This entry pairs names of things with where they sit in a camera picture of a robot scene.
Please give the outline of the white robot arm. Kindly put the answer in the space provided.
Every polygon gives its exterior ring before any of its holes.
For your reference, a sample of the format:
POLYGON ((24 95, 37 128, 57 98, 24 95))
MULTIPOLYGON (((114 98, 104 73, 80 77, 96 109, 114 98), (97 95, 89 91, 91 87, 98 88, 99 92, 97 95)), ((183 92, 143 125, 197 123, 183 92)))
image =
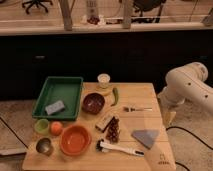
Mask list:
POLYGON ((213 87, 205 84, 207 78, 208 69, 200 62, 171 69, 166 74, 166 86, 157 95, 165 127, 176 115, 174 108, 182 105, 186 99, 213 114, 213 87))

